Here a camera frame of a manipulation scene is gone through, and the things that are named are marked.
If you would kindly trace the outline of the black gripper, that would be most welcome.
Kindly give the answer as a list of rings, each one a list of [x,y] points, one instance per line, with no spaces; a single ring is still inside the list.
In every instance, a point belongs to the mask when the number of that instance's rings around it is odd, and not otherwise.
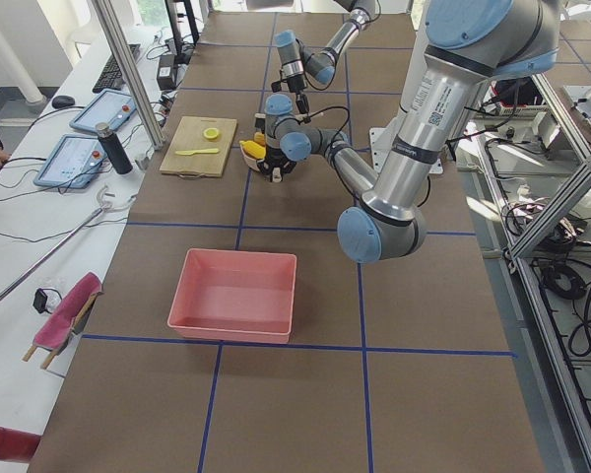
[[[289,160],[280,148],[267,147],[265,157],[257,162],[260,173],[273,183],[281,182],[295,167],[296,163]]]
[[[307,88],[306,81],[303,76],[281,77],[279,80],[271,84],[271,89],[274,93],[282,90],[282,85],[286,84],[289,92],[295,94],[295,103],[298,111],[301,114],[309,114],[309,102],[304,93]]]

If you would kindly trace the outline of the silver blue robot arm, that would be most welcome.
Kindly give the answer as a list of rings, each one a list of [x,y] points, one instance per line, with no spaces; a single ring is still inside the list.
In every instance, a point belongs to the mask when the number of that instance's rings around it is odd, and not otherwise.
[[[280,58],[280,78],[272,83],[272,91],[280,92],[286,84],[289,92],[295,95],[301,114],[309,114],[304,93],[307,87],[317,91],[327,89],[335,78],[342,54],[381,14],[379,1],[337,1],[337,4],[349,12],[349,18],[323,48],[314,50],[306,46],[292,30],[274,36]]]
[[[370,167],[336,130],[305,125],[308,80],[331,83],[337,62],[374,21],[376,4],[348,1],[349,18],[318,52],[292,31],[275,37],[281,79],[289,93],[265,103],[265,157],[269,176],[320,155],[357,196],[337,225],[343,251],[359,263],[402,257],[426,236],[416,197],[440,151],[458,131],[477,88],[493,79],[545,72],[558,55],[560,6],[556,1],[428,1],[424,6],[399,111],[389,124],[381,170]]]

